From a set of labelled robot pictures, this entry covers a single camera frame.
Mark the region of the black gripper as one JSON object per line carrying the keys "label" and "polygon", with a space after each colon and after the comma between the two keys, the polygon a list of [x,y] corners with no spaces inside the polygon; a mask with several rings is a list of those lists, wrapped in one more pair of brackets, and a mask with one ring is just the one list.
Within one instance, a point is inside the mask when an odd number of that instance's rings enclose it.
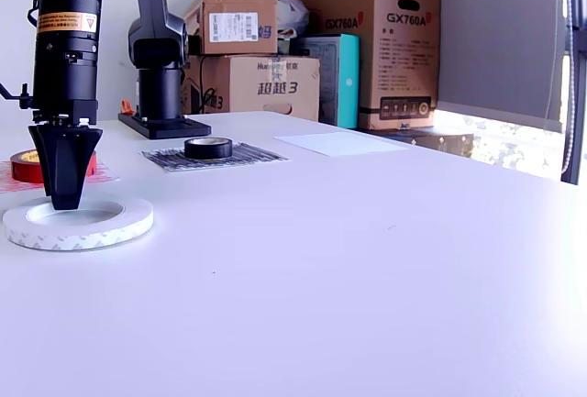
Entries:
{"label": "black gripper", "polygon": [[86,127],[97,123],[98,101],[34,98],[31,108],[28,131],[39,154],[45,194],[55,210],[76,210],[103,135],[102,129]]}

